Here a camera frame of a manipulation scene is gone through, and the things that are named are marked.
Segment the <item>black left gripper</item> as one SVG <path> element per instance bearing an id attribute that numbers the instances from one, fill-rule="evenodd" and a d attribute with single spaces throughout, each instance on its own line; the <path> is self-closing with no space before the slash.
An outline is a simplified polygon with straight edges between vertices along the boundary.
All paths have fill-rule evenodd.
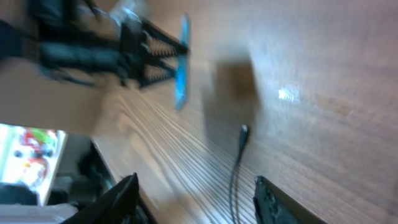
<path id="1" fill-rule="evenodd" d="M 144 62 L 146 49 L 157 58 Z M 126 19 L 119 38 L 118 77 L 121 86 L 136 80 L 139 88 L 175 78 L 177 70 L 159 58 L 188 54 L 188 45 L 148 20 Z"/>

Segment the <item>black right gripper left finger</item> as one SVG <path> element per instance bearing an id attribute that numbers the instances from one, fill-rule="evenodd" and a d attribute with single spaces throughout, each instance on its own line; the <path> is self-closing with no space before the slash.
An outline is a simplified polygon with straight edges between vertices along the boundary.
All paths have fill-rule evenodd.
<path id="1" fill-rule="evenodd" d="M 138 201 L 139 180 L 133 173 L 62 224 L 122 223 L 135 215 Z"/>

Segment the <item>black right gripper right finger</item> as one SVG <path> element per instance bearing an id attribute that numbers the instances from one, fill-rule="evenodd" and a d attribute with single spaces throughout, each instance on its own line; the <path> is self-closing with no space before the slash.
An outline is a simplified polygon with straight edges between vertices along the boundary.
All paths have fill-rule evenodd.
<path id="1" fill-rule="evenodd" d="M 264 176 L 255 179 L 253 203 L 260 224 L 325 224 Z"/>

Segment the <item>light blue Galaxy smartphone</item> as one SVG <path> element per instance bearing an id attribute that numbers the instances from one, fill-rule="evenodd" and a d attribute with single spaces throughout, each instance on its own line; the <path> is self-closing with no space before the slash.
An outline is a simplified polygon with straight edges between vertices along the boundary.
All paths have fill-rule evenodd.
<path id="1" fill-rule="evenodd" d="M 181 18 L 181 31 L 180 31 L 180 43 L 188 47 L 190 40 L 190 20 L 187 14 L 184 14 Z M 184 103 L 187 100 L 187 77 L 189 75 L 188 71 L 188 54 L 179 55 L 178 67 L 175 76 L 175 109 L 181 110 Z"/>

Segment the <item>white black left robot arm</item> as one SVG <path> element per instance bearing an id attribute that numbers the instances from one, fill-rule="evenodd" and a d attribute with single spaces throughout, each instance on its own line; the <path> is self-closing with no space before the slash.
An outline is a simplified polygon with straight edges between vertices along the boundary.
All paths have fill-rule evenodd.
<path id="1" fill-rule="evenodd" d="M 93 82 L 62 71 L 109 72 L 121 86 L 135 80 L 140 88 L 174 79 L 179 90 L 188 77 L 189 18 L 181 18 L 179 38 L 145 17 L 144 1 L 118 1 L 110 11 L 94 1 L 24 1 L 24 15 L 33 31 L 1 21 L 1 60 L 27 58 L 33 45 L 34 62 L 43 74 L 83 86 Z"/>

